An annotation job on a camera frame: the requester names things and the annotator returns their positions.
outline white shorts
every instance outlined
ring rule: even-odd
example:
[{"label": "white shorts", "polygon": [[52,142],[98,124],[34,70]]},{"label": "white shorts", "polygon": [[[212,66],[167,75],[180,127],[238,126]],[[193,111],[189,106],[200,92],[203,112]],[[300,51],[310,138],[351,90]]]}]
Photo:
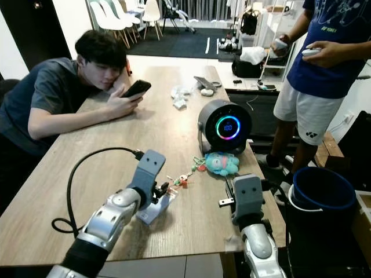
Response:
[{"label": "white shorts", "polygon": [[300,138],[318,146],[344,98],[323,98],[300,93],[286,79],[273,114],[285,122],[297,122]]}]

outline blue plush toy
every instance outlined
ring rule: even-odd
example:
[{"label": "blue plush toy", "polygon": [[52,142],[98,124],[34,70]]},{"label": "blue plush toy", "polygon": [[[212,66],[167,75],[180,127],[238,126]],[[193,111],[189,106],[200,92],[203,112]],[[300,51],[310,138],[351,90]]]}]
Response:
[{"label": "blue plush toy", "polygon": [[212,152],[205,155],[206,168],[225,177],[238,172],[239,159],[230,153]]}]

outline smartphone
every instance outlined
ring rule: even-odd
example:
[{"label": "smartphone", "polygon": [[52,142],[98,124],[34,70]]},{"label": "smartphone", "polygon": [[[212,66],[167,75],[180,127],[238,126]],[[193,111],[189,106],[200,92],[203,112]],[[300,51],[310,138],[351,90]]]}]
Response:
[{"label": "smartphone", "polygon": [[134,84],[131,85],[129,90],[127,90],[126,93],[122,97],[131,97],[131,96],[134,96],[135,94],[146,92],[149,90],[151,86],[152,85],[150,84],[150,82],[139,79],[135,81]]}]

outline electrical outlet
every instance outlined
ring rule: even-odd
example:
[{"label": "electrical outlet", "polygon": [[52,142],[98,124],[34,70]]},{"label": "electrical outlet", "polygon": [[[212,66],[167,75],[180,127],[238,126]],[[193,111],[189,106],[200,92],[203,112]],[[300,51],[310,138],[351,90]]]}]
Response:
[{"label": "electrical outlet", "polygon": [[349,111],[347,114],[344,114],[344,123],[350,123],[353,120],[354,114]]}]

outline person's hand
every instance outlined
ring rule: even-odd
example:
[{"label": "person's hand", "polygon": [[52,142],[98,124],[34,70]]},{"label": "person's hand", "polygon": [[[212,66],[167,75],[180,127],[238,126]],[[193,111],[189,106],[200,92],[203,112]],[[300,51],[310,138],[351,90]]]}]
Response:
[{"label": "person's hand", "polygon": [[318,54],[303,57],[303,61],[322,68],[333,67],[347,58],[345,45],[342,43],[318,41],[308,45],[307,48],[321,48]]},{"label": "person's hand", "polygon": [[135,94],[131,97],[122,97],[126,93],[125,85],[121,85],[118,90],[113,92],[104,107],[108,120],[120,118],[133,112],[143,100],[145,92]]},{"label": "person's hand", "polygon": [[276,43],[273,41],[273,43],[271,44],[271,48],[272,48],[274,54],[276,54],[278,57],[283,57],[283,56],[286,56],[288,51],[289,51],[289,48],[290,48],[290,45],[291,45],[291,40],[290,40],[290,37],[286,34],[281,35],[279,37],[279,39],[282,42],[286,43],[288,46],[285,47],[285,48],[277,49]]}]

